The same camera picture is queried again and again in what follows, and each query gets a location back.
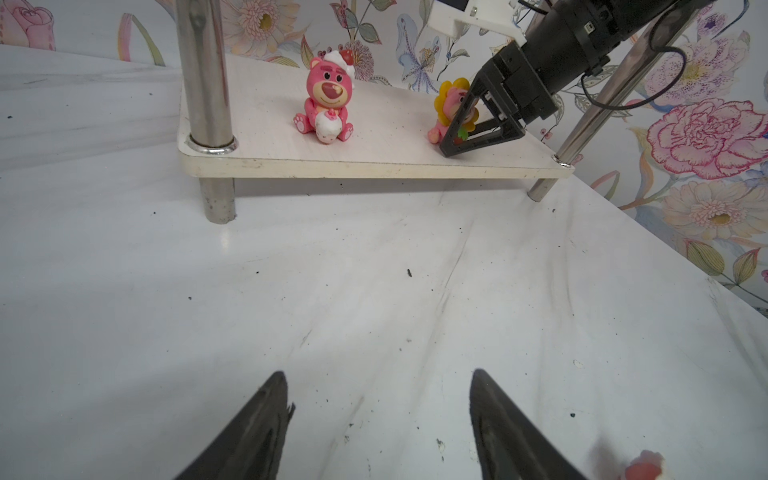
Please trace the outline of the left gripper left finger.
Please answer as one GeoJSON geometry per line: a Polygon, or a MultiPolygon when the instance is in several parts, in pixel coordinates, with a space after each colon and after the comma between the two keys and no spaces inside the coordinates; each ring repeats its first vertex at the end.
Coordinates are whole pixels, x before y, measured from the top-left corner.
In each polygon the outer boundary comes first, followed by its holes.
{"type": "Polygon", "coordinates": [[[276,371],[176,479],[276,479],[294,412],[276,371]]]}

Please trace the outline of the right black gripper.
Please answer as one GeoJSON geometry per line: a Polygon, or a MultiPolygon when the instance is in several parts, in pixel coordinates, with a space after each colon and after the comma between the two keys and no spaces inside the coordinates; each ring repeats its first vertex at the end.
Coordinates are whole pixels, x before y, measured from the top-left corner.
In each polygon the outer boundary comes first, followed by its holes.
{"type": "Polygon", "coordinates": [[[509,44],[479,71],[479,97],[493,117],[465,138],[459,134],[465,115],[478,103],[469,88],[451,124],[438,120],[447,128],[441,153],[450,158],[523,138],[521,123],[553,114],[552,96],[576,77],[600,70],[607,55],[635,31],[632,1],[556,2],[523,46],[509,44]]]}

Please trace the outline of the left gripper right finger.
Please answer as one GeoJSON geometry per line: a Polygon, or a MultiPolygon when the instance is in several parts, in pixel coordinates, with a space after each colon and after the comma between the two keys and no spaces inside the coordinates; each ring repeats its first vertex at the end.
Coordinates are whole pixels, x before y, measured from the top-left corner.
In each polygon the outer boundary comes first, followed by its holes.
{"type": "Polygon", "coordinates": [[[483,369],[473,372],[469,404],[484,480],[585,479],[483,369]]]}

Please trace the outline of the pink bear yellow flower toy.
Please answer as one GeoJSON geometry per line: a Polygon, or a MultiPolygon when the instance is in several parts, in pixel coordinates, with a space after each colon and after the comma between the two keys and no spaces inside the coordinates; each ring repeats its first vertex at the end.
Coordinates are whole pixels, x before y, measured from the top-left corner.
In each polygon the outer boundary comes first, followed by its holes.
{"type": "MultiPolygon", "coordinates": [[[[428,141],[436,145],[442,141],[446,132],[455,119],[456,114],[470,88],[470,82],[466,78],[458,78],[453,82],[445,81],[442,83],[439,95],[434,101],[434,108],[437,112],[437,121],[435,126],[427,134],[428,141]]],[[[469,138],[469,134],[476,128],[476,122],[479,118],[479,110],[476,107],[477,101],[474,101],[472,108],[465,115],[458,130],[458,139],[456,143],[462,143],[469,138]]]]}

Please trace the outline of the pink bear white bowl toy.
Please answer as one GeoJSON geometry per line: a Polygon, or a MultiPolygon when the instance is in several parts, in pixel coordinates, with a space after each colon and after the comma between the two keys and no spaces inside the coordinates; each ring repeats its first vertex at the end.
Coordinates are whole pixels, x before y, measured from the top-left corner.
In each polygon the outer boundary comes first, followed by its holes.
{"type": "Polygon", "coordinates": [[[620,480],[667,480],[666,459],[659,453],[643,450],[619,476],[620,480]]]}

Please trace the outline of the pink bear with strawberry hat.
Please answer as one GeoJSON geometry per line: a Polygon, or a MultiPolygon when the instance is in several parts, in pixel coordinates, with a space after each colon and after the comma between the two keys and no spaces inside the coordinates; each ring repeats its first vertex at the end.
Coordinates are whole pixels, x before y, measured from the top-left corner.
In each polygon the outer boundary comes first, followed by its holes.
{"type": "Polygon", "coordinates": [[[348,120],[347,105],[353,96],[355,77],[350,60],[347,50],[331,50],[311,60],[304,112],[293,118],[300,133],[314,133],[323,144],[350,139],[354,126],[348,120]]]}

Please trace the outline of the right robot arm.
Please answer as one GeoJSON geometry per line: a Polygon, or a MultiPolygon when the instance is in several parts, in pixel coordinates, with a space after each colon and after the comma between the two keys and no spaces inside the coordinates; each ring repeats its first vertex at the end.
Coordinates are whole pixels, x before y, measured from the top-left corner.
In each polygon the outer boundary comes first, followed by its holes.
{"type": "Polygon", "coordinates": [[[609,53],[652,20],[705,7],[703,1],[530,2],[540,23],[523,34],[511,21],[511,1],[436,1],[431,28],[460,32],[465,24],[502,33],[511,42],[477,72],[439,143],[453,157],[525,136],[526,124],[554,114],[555,94],[574,79],[602,72],[609,53]]]}

